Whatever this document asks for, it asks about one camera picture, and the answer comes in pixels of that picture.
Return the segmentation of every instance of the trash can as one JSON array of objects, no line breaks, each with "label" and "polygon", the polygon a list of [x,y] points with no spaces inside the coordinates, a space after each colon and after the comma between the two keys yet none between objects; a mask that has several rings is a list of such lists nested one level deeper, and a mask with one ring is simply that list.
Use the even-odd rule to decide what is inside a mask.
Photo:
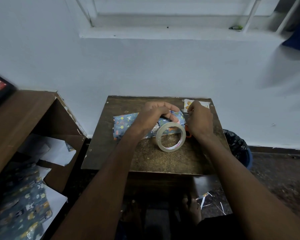
[{"label": "trash can", "polygon": [[224,129],[223,133],[227,139],[232,155],[235,156],[236,159],[238,159],[248,170],[250,170],[253,159],[251,150],[247,143],[232,131]]}]

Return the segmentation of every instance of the person's left arm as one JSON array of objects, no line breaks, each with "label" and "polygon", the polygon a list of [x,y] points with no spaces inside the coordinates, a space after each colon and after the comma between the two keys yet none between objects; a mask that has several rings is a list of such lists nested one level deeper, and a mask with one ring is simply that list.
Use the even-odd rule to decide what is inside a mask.
[{"label": "person's left arm", "polygon": [[179,111],[166,102],[148,102],[144,105],[52,239],[114,239],[136,145],[155,126],[161,115],[178,121],[169,110]]}]

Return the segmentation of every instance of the transparent tape roll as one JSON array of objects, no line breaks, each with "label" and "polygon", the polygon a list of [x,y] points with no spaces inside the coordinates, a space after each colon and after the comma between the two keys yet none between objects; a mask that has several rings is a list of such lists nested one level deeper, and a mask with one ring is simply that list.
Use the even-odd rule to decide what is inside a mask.
[{"label": "transparent tape roll", "polygon": [[[161,144],[161,136],[164,133],[164,131],[170,127],[178,127],[181,130],[181,138],[176,145],[173,145],[171,147],[165,147]],[[161,126],[155,136],[155,141],[157,142],[157,145],[164,152],[173,152],[173,151],[179,149],[185,142],[185,139],[186,139],[186,131],[185,131],[184,127],[175,122],[168,122],[168,123],[164,124],[163,126]]]}]

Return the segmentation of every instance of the person's right arm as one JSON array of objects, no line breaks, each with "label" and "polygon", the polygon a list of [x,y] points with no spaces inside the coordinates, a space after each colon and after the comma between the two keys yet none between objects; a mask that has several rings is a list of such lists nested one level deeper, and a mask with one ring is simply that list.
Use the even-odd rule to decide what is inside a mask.
[{"label": "person's right arm", "polygon": [[271,194],[213,134],[210,109],[194,101],[187,125],[208,154],[248,239],[300,239],[300,218]]}]

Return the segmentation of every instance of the forearm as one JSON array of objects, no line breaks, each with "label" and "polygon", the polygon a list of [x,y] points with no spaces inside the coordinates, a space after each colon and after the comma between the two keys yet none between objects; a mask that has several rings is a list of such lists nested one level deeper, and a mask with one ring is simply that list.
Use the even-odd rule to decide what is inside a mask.
[{"label": "forearm", "polygon": [[53,239],[114,239],[138,140],[125,135],[72,207]]},{"label": "forearm", "polygon": [[212,135],[198,141],[209,155],[231,209],[250,239],[300,239],[300,219]]}]

